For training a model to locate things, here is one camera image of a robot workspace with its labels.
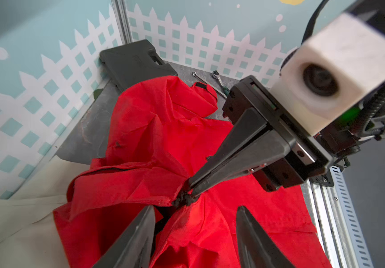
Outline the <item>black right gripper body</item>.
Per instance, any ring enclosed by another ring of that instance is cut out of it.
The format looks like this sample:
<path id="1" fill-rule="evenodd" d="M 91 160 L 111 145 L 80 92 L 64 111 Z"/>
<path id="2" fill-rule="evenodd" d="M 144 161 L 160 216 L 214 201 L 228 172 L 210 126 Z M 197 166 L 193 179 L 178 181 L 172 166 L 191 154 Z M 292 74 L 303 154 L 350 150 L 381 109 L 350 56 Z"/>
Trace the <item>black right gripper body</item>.
<path id="1" fill-rule="evenodd" d="M 253 76 L 242 79 L 231 88 L 223 115 L 234 126 L 248 108 L 256 109 L 264 117 L 267 129 L 276 130 L 283 138 L 292 141 L 287 156 L 252 173 L 265 191 L 297 186 L 327 173 L 333 162 L 330 154 Z"/>

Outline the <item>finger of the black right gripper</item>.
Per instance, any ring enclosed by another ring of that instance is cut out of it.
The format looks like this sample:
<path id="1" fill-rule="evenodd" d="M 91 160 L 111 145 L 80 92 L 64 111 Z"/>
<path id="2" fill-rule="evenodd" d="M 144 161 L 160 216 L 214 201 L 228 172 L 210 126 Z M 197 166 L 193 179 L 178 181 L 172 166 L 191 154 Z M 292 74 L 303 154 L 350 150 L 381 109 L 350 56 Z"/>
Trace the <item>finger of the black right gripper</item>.
<path id="1" fill-rule="evenodd" d="M 292 141 L 276 130 L 264 128 L 255 133 L 234 130 L 189 179 L 189 192 L 198 196 L 222 182 L 261 170 L 287 156 L 291 149 Z"/>
<path id="2" fill-rule="evenodd" d="M 217 152 L 189 179 L 189 187 L 211 188 L 261 165 L 265 153 L 259 147 L 266 126 L 267 121 L 256 109 L 246 109 Z"/>

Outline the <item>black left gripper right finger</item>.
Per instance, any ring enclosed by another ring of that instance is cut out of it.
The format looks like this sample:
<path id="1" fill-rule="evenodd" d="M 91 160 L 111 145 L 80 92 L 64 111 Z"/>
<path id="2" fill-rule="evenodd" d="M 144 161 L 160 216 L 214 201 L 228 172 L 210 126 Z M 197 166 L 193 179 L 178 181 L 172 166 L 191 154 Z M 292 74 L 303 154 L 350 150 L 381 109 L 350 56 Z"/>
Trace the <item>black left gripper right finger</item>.
<path id="1" fill-rule="evenodd" d="M 236 237 L 241 267 L 294 267 L 245 206 L 237 209 Z"/>

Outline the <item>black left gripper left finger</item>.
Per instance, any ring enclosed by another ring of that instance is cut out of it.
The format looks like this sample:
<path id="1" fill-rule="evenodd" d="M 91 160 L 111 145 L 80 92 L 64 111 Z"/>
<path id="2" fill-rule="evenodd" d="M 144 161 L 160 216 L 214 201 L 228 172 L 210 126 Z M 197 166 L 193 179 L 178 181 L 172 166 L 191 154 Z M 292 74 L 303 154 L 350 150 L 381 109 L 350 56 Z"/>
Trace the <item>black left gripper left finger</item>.
<path id="1" fill-rule="evenodd" d="M 149 267 L 155 223 L 155 210 L 149 205 L 136 216 L 94 267 Z"/>

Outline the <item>red jacket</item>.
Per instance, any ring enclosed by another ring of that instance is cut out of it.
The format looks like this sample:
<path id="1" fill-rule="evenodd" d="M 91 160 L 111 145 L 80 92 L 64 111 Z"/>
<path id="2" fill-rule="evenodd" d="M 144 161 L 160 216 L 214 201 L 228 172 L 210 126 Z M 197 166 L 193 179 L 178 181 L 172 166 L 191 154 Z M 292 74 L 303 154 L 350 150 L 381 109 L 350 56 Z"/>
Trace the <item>red jacket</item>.
<path id="1" fill-rule="evenodd" d="M 233 127 L 210 119 L 216 110 L 212 88 L 178 77 L 151 79 L 120 95 L 105 157 L 71 182 L 67 204 L 53 213 L 72 268 L 92 267 L 148 205 L 166 220 L 153 268 L 239 267 L 240 206 L 295 267 L 330 267 L 299 186 L 268 193 L 247 175 L 216 185 L 190 206 L 172 206 Z"/>

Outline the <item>beige jacket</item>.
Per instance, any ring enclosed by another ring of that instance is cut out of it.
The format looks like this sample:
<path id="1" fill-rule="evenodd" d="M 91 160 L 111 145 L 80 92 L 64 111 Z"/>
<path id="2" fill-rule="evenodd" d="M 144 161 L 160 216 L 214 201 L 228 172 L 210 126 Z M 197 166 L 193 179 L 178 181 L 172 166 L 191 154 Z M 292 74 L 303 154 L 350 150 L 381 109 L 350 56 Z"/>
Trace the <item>beige jacket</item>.
<path id="1" fill-rule="evenodd" d="M 0 268 L 67 268 L 53 210 L 89 165 L 54 156 L 11 198 L 0 200 Z"/>

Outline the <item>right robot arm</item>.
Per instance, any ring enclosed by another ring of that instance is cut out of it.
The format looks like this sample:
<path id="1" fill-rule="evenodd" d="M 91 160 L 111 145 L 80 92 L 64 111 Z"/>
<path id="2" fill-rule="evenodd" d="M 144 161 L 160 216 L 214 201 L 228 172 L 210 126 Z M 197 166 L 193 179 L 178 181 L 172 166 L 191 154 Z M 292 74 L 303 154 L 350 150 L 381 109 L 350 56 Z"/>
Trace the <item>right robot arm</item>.
<path id="1" fill-rule="evenodd" d="M 233 129 L 186 194 L 245 175 L 267 192 L 297 186 L 385 135 L 385 1 L 356 1 L 315 32 L 325 6 L 271 88 L 251 75 L 227 93 L 223 116 Z"/>

